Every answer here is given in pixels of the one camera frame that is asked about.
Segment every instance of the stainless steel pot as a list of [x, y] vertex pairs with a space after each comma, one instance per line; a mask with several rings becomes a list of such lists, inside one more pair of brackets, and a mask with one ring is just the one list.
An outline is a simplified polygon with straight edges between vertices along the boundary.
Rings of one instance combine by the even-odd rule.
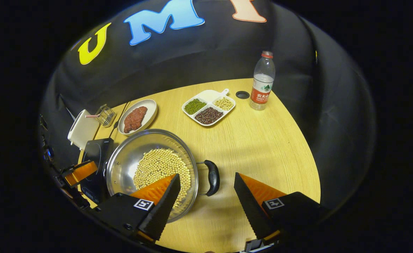
[[[148, 129], [124, 140], [113, 152], [108, 162], [105, 173], [108, 191], [111, 196], [118, 192], [123, 194], [135, 192], [137, 189], [133, 177], [137, 165], [144, 153], [151, 149], [172, 149], [186, 163], [191, 174], [191, 187], [178, 207], [172, 208], [167, 221], [170, 223], [180, 219], [189, 211], [197, 197], [199, 186], [194, 156], [187, 145], [173, 133], [162, 129]], [[205, 162], [198, 163], [205, 163], [208, 166], [208, 180], [211, 187], [205, 195], [211, 196], [219, 189], [219, 171], [211, 161], [205, 160]]]

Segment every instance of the orange letter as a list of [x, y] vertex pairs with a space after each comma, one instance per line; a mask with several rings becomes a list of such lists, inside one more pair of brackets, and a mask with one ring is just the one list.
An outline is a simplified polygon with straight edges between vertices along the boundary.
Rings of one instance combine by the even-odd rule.
[[98, 32], [94, 35], [97, 35], [97, 45], [95, 46], [92, 52], [88, 50], [88, 43], [92, 38], [87, 39], [81, 46], [78, 48], [78, 52], [80, 53], [80, 63], [86, 65], [90, 63], [94, 58], [98, 56], [100, 51], [102, 51], [105, 42], [107, 41], [107, 27], [110, 26], [111, 23], [105, 25], [104, 27], [100, 28]]
[[242, 21], [249, 22], [261, 22], [264, 23], [267, 20], [258, 14], [255, 7], [250, 1], [253, 0], [230, 0], [235, 8], [236, 13], [233, 14], [233, 18]]

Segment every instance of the letter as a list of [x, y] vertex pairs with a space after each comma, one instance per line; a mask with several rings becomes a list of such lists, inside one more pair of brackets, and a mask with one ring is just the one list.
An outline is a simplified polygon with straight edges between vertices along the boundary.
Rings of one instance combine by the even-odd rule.
[[130, 45], [137, 45], [150, 38], [151, 33], [144, 31], [144, 26], [157, 33], [163, 33], [170, 17], [174, 20], [170, 25], [174, 30], [200, 26], [205, 23], [204, 19], [197, 16], [192, 0], [171, 0], [160, 13], [142, 10], [123, 21], [130, 24], [132, 36]]
[[263, 16], [260, 16], [258, 11], [250, 1], [253, 0], [230, 0], [235, 8], [236, 13], [233, 18], [241, 21], [260, 22], [267, 21]]
[[95, 46], [92, 52], [88, 51], [88, 43], [92, 38], [87, 39], [81, 46], [78, 48], [80, 63], [86, 65], [90, 63], [94, 58], [98, 56], [100, 51], [102, 51], [105, 42], [107, 41], [107, 28], [111, 23], [108, 23], [104, 27], [100, 28], [94, 35], [97, 35], [97, 45]]

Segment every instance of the bottle label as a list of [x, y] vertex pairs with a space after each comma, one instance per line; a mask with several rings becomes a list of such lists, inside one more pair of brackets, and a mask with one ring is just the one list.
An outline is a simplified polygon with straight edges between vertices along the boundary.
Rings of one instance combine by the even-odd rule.
[[272, 82], [261, 82], [253, 79], [253, 88], [250, 99], [258, 104], [265, 104], [269, 99], [270, 91], [272, 90], [273, 79], [269, 77]]

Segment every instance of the table surface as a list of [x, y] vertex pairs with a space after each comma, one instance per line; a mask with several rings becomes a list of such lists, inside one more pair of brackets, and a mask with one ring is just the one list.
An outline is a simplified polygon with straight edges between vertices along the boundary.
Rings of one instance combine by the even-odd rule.
[[[129, 108], [143, 99], [155, 100], [158, 114], [148, 128], [174, 133], [187, 144], [196, 161], [211, 160], [219, 168], [219, 191], [211, 197], [197, 196], [187, 215], [166, 225], [158, 245], [186, 252], [222, 253], [241, 251], [246, 241], [256, 239], [233, 187], [236, 172], [287, 194], [300, 191], [320, 202], [319, 175], [311, 150], [282, 102], [271, 92], [266, 109], [256, 111], [250, 107], [250, 99], [236, 97], [237, 91], [250, 93], [252, 84], [253, 79], [248, 78], [190, 85], [128, 104]], [[201, 91], [222, 92], [225, 88], [236, 106], [215, 125], [201, 126], [182, 111], [183, 103]], [[113, 110], [120, 115], [124, 106]], [[111, 130], [101, 126], [95, 139], [107, 138]], [[117, 130], [111, 135], [115, 143], [127, 137]], [[205, 193], [209, 189], [208, 169], [205, 165], [197, 168], [198, 193]], [[96, 206], [91, 200], [89, 203], [91, 208]]]

